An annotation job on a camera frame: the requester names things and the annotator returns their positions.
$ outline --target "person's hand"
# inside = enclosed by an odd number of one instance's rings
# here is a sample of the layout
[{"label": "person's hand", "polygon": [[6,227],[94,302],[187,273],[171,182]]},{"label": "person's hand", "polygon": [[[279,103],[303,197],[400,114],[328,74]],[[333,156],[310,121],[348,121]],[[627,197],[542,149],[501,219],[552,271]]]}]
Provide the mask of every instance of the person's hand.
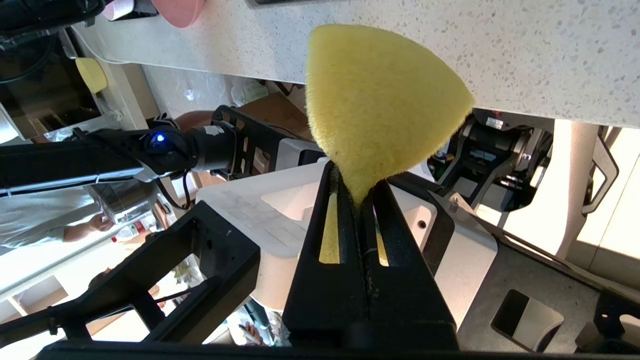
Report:
[{"label": "person's hand", "polygon": [[249,322],[245,322],[244,327],[242,328],[248,332],[248,334],[244,334],[247,340],[253,343],[252,339],[249,338],[249,336],[251,336],[253,337],[253,340],[258,342],[257,345],[264,345],[264,342],[262,341],[262,336],[260,336],[260,333],[258,332],[258,329],[255,328],[255,326],[253,326]]},{"label": "person's hand", "polygon": [[91,218],[89,226],[96,231],[107,231],[113,227],[113,222],[103,213],[99,213]]}]

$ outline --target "yellow sponge on shelf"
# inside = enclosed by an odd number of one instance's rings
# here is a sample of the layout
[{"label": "yellow sponge on shelf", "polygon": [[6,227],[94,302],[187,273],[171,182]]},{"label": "yellow sponge on shelf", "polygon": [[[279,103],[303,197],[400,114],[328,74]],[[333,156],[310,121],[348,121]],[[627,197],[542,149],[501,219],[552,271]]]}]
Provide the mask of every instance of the yellow sponge on shelf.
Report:
[{"label": "yellow sponge on shelf", "polygon": [[307,111],[314,139],[354,203],[380,180],[432,155],[474,98],[431,51],[401,35],[325,25],[310,37]]}]

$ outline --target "person's arm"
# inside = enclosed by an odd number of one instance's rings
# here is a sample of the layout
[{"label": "person's arm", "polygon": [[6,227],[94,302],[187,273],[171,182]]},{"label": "person's arm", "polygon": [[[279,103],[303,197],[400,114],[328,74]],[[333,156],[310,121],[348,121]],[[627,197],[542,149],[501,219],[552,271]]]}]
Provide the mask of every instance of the person's arm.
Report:
[{"label": "person's arm", "polygon": [[95,215],[91,218],[91,220],[85,223],[73,226],[65,226],[62,242],[72,243],[74,241],[82,240],[89,234],[95,233],[97,231],[107,231],[111,229],[112,226],[112,221],[110,221],[109,218],[105,217],[104,214],[100,213],[98,215]]}]

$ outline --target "speckled countertop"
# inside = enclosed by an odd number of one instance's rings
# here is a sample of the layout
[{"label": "speckled countertop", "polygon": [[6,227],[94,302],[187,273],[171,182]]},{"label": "speckled countertop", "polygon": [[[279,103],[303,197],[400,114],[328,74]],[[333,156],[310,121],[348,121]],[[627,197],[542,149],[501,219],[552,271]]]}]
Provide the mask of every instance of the speckled countertop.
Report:
[{"label": "speckled countertop", "polygon": [[160,17],[99,17],[82,31],[111,59],[303,83],[316,26],[365,24],[431,49],[478,107],[640,127],[639,8],[640,0],[208,0],[188,29]]}]

